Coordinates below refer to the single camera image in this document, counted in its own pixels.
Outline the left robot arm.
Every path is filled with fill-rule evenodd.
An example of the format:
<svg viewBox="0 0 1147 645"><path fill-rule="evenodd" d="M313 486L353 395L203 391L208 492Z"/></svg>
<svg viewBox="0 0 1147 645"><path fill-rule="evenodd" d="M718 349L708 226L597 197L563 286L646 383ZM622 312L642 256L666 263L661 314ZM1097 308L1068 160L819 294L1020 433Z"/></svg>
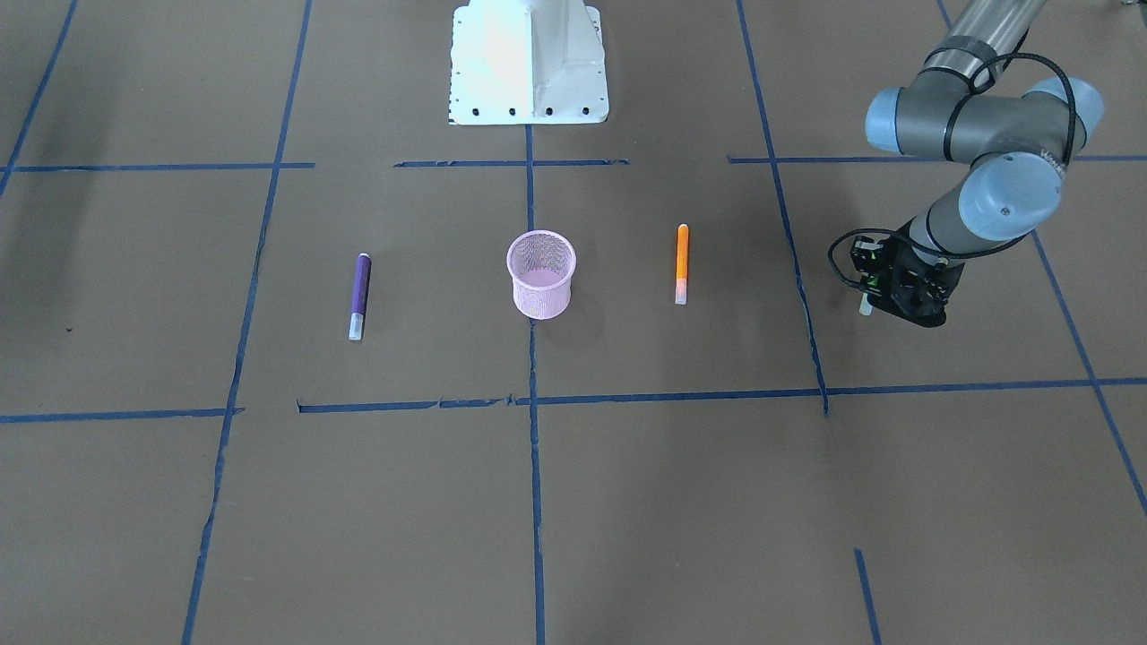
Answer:
<svg viewBox="0 0 1147 645"><path fill-rule="evenodd" d="M905 87L881 90L866 138L881 151L967 165L896 231L849 233L860 311L942 326L967 261L1019 244L1058 210L1066 168L1105 114L1089 81L1022 50L1040 1L972 1Z"/></svg>

